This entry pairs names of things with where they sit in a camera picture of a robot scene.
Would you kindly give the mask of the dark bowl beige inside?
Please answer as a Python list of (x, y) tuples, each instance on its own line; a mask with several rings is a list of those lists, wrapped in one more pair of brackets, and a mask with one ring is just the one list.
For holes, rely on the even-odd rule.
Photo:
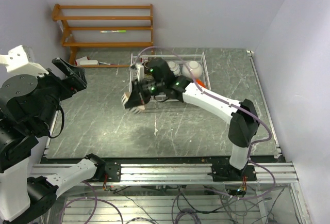
[(150, 61), (145, 61), (142, 65), (144, 67), (144, 76), (143, 76), (143, 79), (146, 80), (146, 81), (153, 81), (154, 80), (154, 77), (151, 73), (151, 68), (149, 67), (149, 62)]

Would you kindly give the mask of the white ceramic bowl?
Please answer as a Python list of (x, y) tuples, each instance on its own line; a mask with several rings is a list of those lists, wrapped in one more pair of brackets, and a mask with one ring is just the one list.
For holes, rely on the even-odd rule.
[(199, 62), (191, 60), (184, 63), (181, 72), (185, 77), (192, 78), (192, 74), (194, 78), (199, 79), (203, 75), (203, 68)]

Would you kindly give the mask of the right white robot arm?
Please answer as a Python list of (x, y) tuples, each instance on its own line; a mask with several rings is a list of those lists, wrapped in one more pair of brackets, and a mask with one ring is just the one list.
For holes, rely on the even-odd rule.
[(137, 114), (144, 110), (152, 97), (164, 93), (168, 100), (192, 104), (218, 116), (229, 124), (228, 138), (233, 144), (222, 178), (241, 179), (248, 165), (251, 140), (260, 125), (253, 102), (223, 99), (188, 77), (176, 76), (162, 58), (153, 58), (146, 65), (151, 80), (139, 76), (131, 82), (131, 91), (121, 97), (124, 108)]

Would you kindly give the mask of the brown bowl cream inside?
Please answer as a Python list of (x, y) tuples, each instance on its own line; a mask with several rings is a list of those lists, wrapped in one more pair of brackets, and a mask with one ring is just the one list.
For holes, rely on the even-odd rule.
[(139, 113), (145, 111), (144, 105), (139, 105), (139, 106), (131, 105), (128, 102), (129, 97), (130, 97), (130, 92), (124, 92), (122, 97), (121, 97), (121, 104), (123, 105), (125, 110), (127, 110), (128, 112), (133, 113), (133, 114), (139, 114)]

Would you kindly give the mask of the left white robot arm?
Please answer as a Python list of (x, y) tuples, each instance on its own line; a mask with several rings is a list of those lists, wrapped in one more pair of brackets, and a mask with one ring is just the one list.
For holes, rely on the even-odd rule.
[(41, 137), (50, 137), (61, 102), (86, 89), (85, 70), (61, 58), (53, 60), (65, 78), (50, 69), (19, 73), (1, 86), (1, 220), (28, 223), (47, 212), (67, 190), (85, 180), (109, 177), (110, 165), (95, 154), (55, 174), (31, 177), (32, 149)]

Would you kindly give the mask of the blue patterned white bowl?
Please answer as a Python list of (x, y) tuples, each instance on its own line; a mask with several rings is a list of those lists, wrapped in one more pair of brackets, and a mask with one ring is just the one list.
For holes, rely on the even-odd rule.
[(178, 63), (174, 61), (168, 61), (167, 64), (175, 76), (180, 75), (180, 66)]

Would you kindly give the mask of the orange red bowl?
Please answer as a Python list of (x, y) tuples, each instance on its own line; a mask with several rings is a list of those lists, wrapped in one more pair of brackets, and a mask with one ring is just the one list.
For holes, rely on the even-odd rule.
[(206, 88), (206, 85), (205, 85), (201, 80), (197, 79), (196, 82), (197, 82), (201, 87)]

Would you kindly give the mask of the white wire dish rack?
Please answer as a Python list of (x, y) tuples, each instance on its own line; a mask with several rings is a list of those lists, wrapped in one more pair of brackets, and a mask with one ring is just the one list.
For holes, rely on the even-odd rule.
[(125, 108), (157, 102), (183, 101), (190, 84), (211, 89), (205, 54), (131, 57), (131, 85), (122, 96)]

